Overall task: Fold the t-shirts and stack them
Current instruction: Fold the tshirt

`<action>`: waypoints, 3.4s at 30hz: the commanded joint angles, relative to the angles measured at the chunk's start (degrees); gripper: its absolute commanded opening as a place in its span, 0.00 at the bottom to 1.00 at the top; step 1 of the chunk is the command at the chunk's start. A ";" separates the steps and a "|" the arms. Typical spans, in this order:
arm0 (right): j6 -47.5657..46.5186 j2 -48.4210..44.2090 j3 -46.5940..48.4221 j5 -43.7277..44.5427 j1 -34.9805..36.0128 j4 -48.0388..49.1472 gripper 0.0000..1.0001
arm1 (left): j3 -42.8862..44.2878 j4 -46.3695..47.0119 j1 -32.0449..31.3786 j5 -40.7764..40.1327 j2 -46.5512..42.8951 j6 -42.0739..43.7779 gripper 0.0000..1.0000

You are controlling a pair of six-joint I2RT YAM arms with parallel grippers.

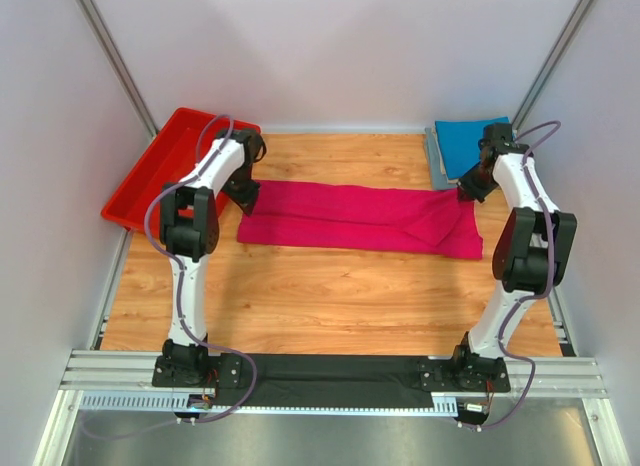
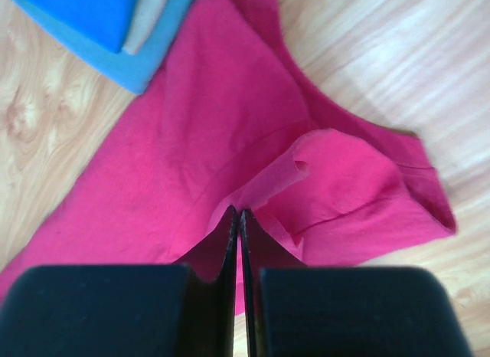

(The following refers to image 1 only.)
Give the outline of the magenta t shirt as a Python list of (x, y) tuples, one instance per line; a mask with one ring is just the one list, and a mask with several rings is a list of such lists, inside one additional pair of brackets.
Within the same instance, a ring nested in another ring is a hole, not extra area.
[(456, 192), (264, 181), (241, 243), (483, 258), (474, 205)]

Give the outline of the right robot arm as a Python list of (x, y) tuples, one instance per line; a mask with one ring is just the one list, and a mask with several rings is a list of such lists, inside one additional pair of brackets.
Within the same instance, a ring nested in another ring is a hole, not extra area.
[(485, 126), (478, 147), (478, 163), (458, 181), (458, 198), (482, 202), (499, 189), (509, 217), (492, 257), (494, 293), (451, 359), (453, 376), (463, 388), (505, 378), (510, 339), (531, 305), (561, 283), (577, 230), (575, 215), (562, 211), (546, 193), (533, 147), (517, 142), (510, 124)]

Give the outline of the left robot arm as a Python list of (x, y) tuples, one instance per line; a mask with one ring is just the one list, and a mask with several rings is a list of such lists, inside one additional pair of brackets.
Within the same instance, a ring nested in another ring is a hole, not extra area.
[(260, 189), (252, 178), (253, 165), (265, 154), (265, 141), (256, 129), (225, 129), (194, 169), (166, 184), (145, 213), (149, 235), (151, 213), (160, 209), (159, 239), (150, 243), (169, 258), (173, 277), (171, 326), (154, 366), (155, 387), (207, 388), (215, 377), (206, 347), (204, 303), (209, 257), (219, 240), (216, 200), (225, 194), (250, 215)]

